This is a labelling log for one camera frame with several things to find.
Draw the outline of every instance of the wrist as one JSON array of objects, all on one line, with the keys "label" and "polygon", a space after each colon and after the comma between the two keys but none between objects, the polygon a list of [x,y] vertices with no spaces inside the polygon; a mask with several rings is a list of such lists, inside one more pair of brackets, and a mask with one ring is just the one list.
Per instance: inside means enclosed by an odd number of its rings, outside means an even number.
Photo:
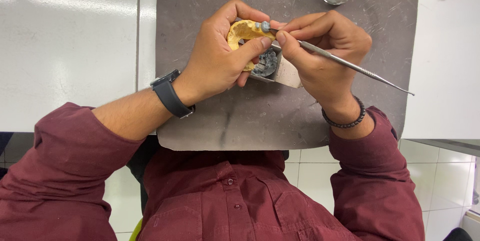
[{"label": "wrist", "polygon": [[337,124],[349,124],[360,116],[360,105],[351,94],[334,105],[322,105],[321,107],[328,119]]},{"label": "wrist", "polygon": [[201,101],[199,92],[188,84],[188,80],[183,77],[182,74],[180,74],[180,76],[173,81],[172,87],[175,90],[175,93],[177,93],[180,101],[187,107],[190,107]]}]

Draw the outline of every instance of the black watch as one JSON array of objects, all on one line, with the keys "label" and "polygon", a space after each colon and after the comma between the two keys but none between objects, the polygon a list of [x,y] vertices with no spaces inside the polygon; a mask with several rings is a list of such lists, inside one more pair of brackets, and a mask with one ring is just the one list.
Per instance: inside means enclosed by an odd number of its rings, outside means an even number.
[{"label": "black watch", "polygon": [[195,104],[186,107],[173,89],[172,82],[177,79],[179,75],[180,72],[174,70],[173,72],[169,72],[164,76],[153,80],[153,82],[150,83],[150,86],[170,113],[179,118],[184,118],[195,112]]}]

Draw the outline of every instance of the gray work mat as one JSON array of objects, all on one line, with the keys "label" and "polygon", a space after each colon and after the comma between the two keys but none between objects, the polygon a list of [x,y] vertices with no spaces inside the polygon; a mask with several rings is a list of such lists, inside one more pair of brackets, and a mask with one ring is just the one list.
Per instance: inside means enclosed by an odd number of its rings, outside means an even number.
[{"label": "gray work mat", "polygon": [[[350,0],[332,6],[323,0],[243,0],[274,20],[288,22],[308,13],[335,9],[373,39],[362,66],[408,88],[418,0]],[[182,70],[202,20],[226,0],[157,0],[156,74]],[[385,112],[401,135],[407,95],[357,73],[352,92],[366,106]],[[303,88],[253,79],[197,104],[188,118],[171,118],[157,130],[162,146],[174,150],[302,149],[327,144],[321,108]]]}]

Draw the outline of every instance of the shirt sleeve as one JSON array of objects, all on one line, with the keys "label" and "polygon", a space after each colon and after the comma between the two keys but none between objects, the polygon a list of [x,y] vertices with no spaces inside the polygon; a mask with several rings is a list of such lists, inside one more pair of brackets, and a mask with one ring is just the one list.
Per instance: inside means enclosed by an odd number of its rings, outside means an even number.
[{"label": "shirt sleeve", "polygon": [[375,121],[368,136],[344,140],[330,131],[330,152],[341,166],[330,179],[333,215],[364,241],[423,241],[422,209],[397,134],[379,109],[367,112]]},{"label": "shirt sleeve", "polygon": [[116,240],[105,179],[142,141],[114,134],[91,109],[66,103],[35,125],[33,147],[0,181],[0,240]]}]

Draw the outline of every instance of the stone dental model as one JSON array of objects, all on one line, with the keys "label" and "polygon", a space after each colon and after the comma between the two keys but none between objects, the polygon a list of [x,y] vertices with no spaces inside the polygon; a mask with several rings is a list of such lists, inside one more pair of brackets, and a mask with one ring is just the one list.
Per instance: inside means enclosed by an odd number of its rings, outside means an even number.
[{"label": "stone dental model", "polygon": [[[232,50],[236,50],[239,48],[239,41],[241,39],[254,39],[258,37],[268,37],[272,41],[275,40],[275,35],[273,35],[270,31],[270,23],[267,21],[263,21],[262,23],[258,23],[252,20],[241,20],[234,23],[230,27],[230,31],[226,36],[226,41],[228,42],[228,46]],[[243,68],[244,72],[249,72],[255,68],[254,63],[250,60],[245,68]]]}]

